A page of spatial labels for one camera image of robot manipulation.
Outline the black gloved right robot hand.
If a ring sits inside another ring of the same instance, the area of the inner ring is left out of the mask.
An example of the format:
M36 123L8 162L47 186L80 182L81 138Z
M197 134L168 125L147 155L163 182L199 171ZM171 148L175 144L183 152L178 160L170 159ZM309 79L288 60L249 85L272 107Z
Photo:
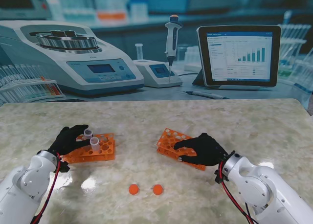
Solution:
M198 137L182 140L174 145L174 149L190 148L196 152L196 156L181 155L179 161L195 165L215 166L228 156L224 148L207 133Z

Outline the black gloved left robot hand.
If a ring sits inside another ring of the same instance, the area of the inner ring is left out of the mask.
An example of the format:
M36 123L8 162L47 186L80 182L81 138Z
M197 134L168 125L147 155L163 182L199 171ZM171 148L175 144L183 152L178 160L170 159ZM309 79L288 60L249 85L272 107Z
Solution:
M71 128L64 127L47 151L54 155L64 156L76 149L88 146L90 144L89 139L76 141L76 138L83 134L88 127L88 125L75 125Z

